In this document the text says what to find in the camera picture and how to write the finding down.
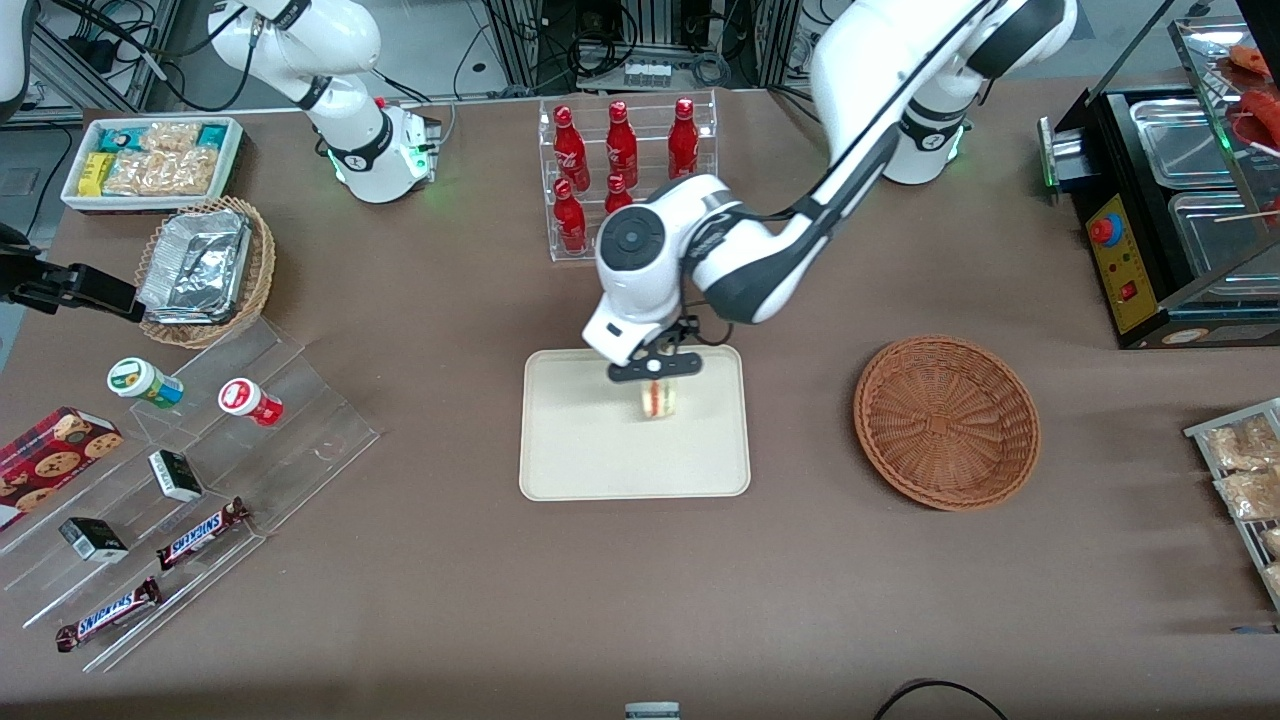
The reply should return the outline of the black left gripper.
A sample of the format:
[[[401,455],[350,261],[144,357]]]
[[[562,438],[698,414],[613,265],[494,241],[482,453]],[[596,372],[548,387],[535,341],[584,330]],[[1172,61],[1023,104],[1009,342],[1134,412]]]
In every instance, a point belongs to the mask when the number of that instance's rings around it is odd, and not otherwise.
[[[644,395],[655,391],[655,380],[668,379],[668,391],[676,393],[678,391],[676,377],[695,375],[704,368],[699,354],[681,350],[681,345],[694,338],[699,329],[698,318],[678,318],[654,340],[641,345],[625,365],[611,364],[608,379],[614,383],[645,380]]]

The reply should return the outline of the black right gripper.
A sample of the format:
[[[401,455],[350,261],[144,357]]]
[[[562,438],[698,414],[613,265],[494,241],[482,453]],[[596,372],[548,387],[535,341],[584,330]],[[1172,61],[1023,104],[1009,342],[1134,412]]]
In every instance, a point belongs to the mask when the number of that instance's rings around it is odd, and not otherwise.
[[[47,263],[19,231],[1,224],[1,300],[38,311],[87,307],[141,323],[146,306],[134,284],[84,264]]]

